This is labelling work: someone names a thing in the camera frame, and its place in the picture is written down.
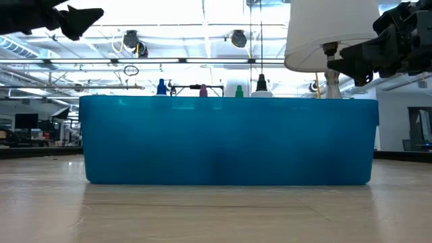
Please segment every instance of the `ceiling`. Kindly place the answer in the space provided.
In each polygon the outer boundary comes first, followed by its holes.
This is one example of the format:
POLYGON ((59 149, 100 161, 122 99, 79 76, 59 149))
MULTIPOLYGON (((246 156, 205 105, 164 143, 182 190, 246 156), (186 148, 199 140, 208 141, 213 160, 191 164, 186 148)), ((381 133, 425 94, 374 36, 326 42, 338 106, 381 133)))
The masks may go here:
MULTIPOLYGON (((22 33, 7 36, 12 41, 40 54, 57 58, 131 58, 125 49, 119 51, 122 36, 127 30, 137 30, 140 40, 147 45, 149 56, 199 57, 199 58, 284 58, 290 4, 283 0, 263 0, 262 13, 257 4, 249 8, 246 0, 70 0, 75 8, 100 7, 105 15, 92 26, 80 41, 72 42, 60 30, 38 29, 33 35, 22 33), (263 31, 259 24, 263 22, 263 31), (233 30, 243 30, 248 37, 246 48, 233 46, 230 35, 233 30)), ((400 0, 379 0, 381 11, 394 7, 400 0)), ((0 49, 4 59, 21 58, 0 49)), ((37 65, 9 65, 19 72, 38 80, 55 80, 55 85, 119 86, 137 84, 144 90, 85 90, 65 95, 152 95, 160 78, 173 84, 224 84, 227 80, 256 81, 261 73, 259 65, 208 65, 208 64, 146 64, 137 65, 140 73, 128 77, 123 73, 125 65, 58 65, 56 70, 37 65)), ((281 65, 265 65, 264 74, 270 89, 281 97, 301 97, 308 93, 308 85, 314 82, 314 74, 300 74, 281 65)), ((323 74, 320 82, 325 83, 323 74)), ((194 96, 193 90, 185 90, 180 96, 194 96)))

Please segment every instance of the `bottle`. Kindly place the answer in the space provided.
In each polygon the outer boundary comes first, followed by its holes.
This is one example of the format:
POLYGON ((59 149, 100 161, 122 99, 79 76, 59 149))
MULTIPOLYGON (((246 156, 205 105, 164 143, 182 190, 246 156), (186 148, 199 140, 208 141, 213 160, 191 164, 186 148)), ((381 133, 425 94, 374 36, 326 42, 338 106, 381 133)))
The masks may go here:
POLYGON ((241 85, 237 85, 236 98, 243 98, 243 90, 241 85))
POLYGON ((207 92, 207 86, 205 84, 201 85, 200 89, 200 97, 208 97, 209 93, 207 92))
POLYGON ((163 78, 159 80, 156 96, 167 96, 167 87, 165 86, 165 81, 163 78))
POLYGON ((267 90, 267 82, 264 74, 259 75, 256 91, 250 95, 252 98, 273 98, 273 94, 267 90))

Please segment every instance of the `plastic storage bin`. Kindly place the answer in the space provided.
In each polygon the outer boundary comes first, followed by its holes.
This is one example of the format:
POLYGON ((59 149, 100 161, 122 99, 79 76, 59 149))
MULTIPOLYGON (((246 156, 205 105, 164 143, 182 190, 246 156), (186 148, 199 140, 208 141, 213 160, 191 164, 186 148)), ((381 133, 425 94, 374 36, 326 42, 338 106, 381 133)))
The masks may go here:
POLYGON ((361 185, 378 102, 89 96, 80 121, 93 184, 361 185))

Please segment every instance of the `computer monitor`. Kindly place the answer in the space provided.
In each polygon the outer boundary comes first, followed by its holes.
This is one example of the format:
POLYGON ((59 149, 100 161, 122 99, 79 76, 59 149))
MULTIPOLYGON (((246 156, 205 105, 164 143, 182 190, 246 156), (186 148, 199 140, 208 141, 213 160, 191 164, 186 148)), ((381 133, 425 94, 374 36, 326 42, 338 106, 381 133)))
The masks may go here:
POLYGON ((15 129, 38 128, 39 114, 15 114, 15 129))

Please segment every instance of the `lamp base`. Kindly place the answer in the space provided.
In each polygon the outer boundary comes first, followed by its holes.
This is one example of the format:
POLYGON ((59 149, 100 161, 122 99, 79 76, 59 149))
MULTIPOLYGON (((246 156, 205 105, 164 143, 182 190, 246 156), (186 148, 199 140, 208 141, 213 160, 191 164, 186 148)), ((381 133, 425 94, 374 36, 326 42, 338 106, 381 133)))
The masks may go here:
POLYGON ((340 73, 335 70, 325 72, 325 79, 327 80, 326 99, 342 99, 339 89, 339 75, 340 73))

